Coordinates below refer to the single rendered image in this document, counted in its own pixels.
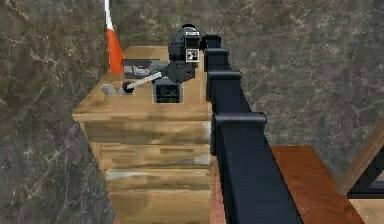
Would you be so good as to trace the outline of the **grey round small object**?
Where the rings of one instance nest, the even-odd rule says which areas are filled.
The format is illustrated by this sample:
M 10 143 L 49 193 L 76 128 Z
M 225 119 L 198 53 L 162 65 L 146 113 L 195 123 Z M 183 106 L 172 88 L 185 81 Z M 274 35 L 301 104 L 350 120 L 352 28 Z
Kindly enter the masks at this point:
M 103 84 L 101 90 L 106 96 L 114 95 L 116 93 L 115 88 L 111 84 Z

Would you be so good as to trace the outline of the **dark grey flat box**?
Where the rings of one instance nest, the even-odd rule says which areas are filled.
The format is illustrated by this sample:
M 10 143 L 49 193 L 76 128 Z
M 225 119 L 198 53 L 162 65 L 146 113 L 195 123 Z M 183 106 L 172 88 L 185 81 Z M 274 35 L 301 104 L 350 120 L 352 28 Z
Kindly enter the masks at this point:
M 121 64 L 126 79 L 141 79 L 166 68 L 169 62 L 160 59 L 123 59 Z

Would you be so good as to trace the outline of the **orange and white cone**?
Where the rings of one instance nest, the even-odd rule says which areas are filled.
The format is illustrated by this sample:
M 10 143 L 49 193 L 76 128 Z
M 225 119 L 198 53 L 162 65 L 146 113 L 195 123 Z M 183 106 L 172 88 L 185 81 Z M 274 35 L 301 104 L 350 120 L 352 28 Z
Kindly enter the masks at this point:
M 104 11 L 110 72 L 112 74 L 122 74 L 123 67 L 121 61 L 124 59 L 124 54 L 121 50 L 116 32 L 113 27 L 110 11 L 110 0 L 104 0 Z

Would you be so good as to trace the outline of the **wooden chest of drawers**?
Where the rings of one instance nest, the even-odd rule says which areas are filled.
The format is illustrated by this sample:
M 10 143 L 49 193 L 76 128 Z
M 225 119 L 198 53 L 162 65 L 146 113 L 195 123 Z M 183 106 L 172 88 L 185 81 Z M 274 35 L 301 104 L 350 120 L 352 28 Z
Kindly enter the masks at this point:
M 106 95 L 95 86 L 73 112 L 102 173 L 120 224 L 209 224 L 214 158 L 206 74 L 181 86 L 180 101 L 156 87 Z

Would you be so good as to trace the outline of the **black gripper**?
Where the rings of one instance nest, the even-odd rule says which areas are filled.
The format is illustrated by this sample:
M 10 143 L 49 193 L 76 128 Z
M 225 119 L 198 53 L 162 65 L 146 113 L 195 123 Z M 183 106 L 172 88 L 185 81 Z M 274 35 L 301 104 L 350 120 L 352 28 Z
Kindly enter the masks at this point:
M 186 61 L 185 33 L 195 31 L 194 25 L 184 24 L 176 31 L 173 40 L 168 45 L 169 64 L 164 70 L 164 76 L 167 76 L 172 82 L 182 83 L 194 77 L 192 64 Z M 127 93 L 130 89 L 161 77 L 162 74 L 157 72 L 130 84 L 123 83 L 121 91 Z

